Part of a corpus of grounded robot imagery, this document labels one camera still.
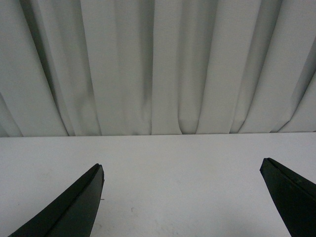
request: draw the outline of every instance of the white table surface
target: white table surface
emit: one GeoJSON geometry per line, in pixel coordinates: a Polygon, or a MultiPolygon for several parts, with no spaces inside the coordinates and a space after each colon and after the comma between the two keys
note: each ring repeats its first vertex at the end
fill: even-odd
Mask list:
{"type": "Polygon", "coordinates": [[[266,157],[316,182],[316,133],[1,138],[0,236],[100,163],[92,237],[290,237],[266,157]]]}

